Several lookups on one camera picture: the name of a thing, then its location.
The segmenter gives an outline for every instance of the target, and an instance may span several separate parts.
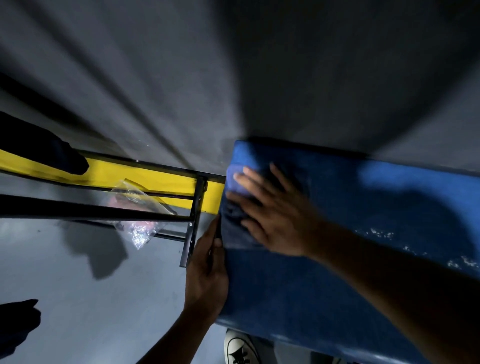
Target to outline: hand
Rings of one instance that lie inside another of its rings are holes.
[[[211,324],[220,314],[228,293],[225,251],[222,241],[214,239],[217,223],[218,216],[195,245],[187,265],[183,308],[183,310],[191,307],[199,309]]]
[[[243,168],[244,174],[234,175],[263,206],[232,192],[227,192],[227,198],[254,219],[243,220],[241,224],[267,249],[286,255],[307,255],[311,245],[318,241],[322,225],[327,223],[274,164],[270,164],[270,170],[284,192],[248,167]]]

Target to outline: finger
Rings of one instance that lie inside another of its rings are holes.
[[[285,175],[278,169],[275,164],[270,163],[270,170],[272,171],[273,175],[278,179],[283,188],[285,188],[285,191],[291,192],[297,190],[293,183],[290,182],[287,177],[285,177]]]
[[[254,218],[255,220],[258,220],[258,221],[263,220],[263,217],[265,215],[263,207],[258,206],[256,203],[254,203],[253,201],[249,200],[246,197],[243,197],[239,194],[235,194],[230,191],[226,193],[226,196],[230,201],[238,204],[243,210],[243,212],[245,212],[251,218]]]
[[[233,179],[256,197],[262,204],[268,205],[272,202],[273,195],[246,175],[235,173]]]
[[[225,250],[222,241],[216,238],[212,249],[212,272],[222,272],[225,270]]]
[[[197,240],[197,244],[195,245],[195,249],[193,250],[193,257],[199,257],[200,259],[206,259],[208,256],[208,252],[213,244],[213,238],[215,236],[216,227],[218,225],[219,215],[215,216],[215,218],[210,222],[207,230],[205,230],[204,234],[200,239]]]
[[[264,189],[266,189],[271,194],[277,194],[279,192],[279,190],[276,189],[269,180],[267,180],[265,177],[261,176],[260,174],[258,174],[254,170],[252,170],[248,167],[243,167],[243,174],[245,174],[250,179],[257,182],[257,184],[262,186]]]
[[[253,220],[242,220],[241,223],[244,227],[247,228],[248,232],[258,241],[261,245],[268,246],[269,240],[268,236],[265,233],[265,230],[260,226],[260,224]]]

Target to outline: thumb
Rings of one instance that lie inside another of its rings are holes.
[[[222,241],[219,238],[216,238],[213,241],[212,260],[213,272],[225,270],[225,250],[223,249]]]

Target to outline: metal frame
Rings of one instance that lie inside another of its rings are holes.
[[[118,161],[121,164],[135,165],[139,168],[145,168],[145,165],[141,162],[136,162],[124,158],[115,158],[111,156],[99,155],[104,159],[109,158],[113,161]],[[188,223],[185,237],[178,235],[170,235],[164,233],[157,233],[155,236],[163,239],[170,239],[179,242],[183,242],[183,250],[180,258],[180,267],[186,267],[190,256],[192,255],[193,248],[195,246],[195,240],[200,220],[200,213],[202,211],[202,202],[204,199],[204,193],[207,189],[207,179],[214,179],[219,182],[224,181],[224,177],[198,173],[190,170],[182,170],[174,167],[159,166],[148,164],[147,169],[161,170],[168,173],[179,174],[196,178],[195,192],[193,196],[170,194],[170,193],[157,193],[157,192],[145,192],[150,196],[171,197],[192,200],[192,207],[190,209],[189,216],[178,216],[170,214],[158,214],[154,212],[128,210],[124,208],[106,207],[106,206],[93,206],[85,204],[77,204],[64,201],[45,200],[32,197],[11,196],[6,194],[0,194],[0,218],[41,218],[41,219],[61,219],[84,223],[88,225],[106,227],[114,229],[112,225],[104,224],[99,221],[168,221],[168,222],[184,222]],[[27,178],[39,182],[46,182],[55,185],[61,185],[71,188],[83,188],[96,191],[110,192],[111,190],[103,187],[91,187],[80,186],[75,184],[67,184],[49,180],[43,180],[32,176],[25,176],[18,173],[8,172],[0,170],[2,173],[14,175],[17,177]]]

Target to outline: yellow stripe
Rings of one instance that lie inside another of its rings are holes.
[[[142,190],[149,192],[192,196],[195,192],[195,178],[131,167],[99,159],[87,158],[87,160],[90,168],[85,174],[77,176],[0,150],[0,169],[44,180],[82,186],[114,188],[120,181],[128,179],[142,186]],[[222,183],[208,181],[202,211],[211,214],[218,212],[223,188],[224,184]],[[191,200],[169,197],[160,197],[160,199],[169,205],[184,208],[192,207]]]

